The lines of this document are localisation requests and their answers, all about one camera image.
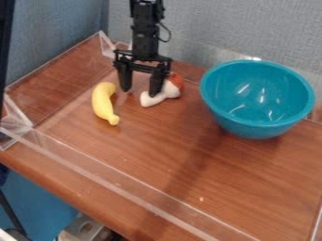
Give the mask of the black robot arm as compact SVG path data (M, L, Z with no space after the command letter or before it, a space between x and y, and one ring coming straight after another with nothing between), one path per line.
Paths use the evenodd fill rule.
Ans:
M114 51L122 90L127 92L132 87L132 72L150 73L151 98L162 92L163 81L171 73L173 58L159 54L159 43L165 42L161 27L167 29L162 23L163 12L162 0L130 0L132 49Z

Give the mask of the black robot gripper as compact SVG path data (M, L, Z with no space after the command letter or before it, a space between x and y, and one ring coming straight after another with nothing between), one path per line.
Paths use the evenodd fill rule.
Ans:
M116 49L114 65L118 69L119 85L124 92L132 87L132 71L153 73L149 95L155 97L171 71L173 59L159 53L161 25L131 26L132 48Z

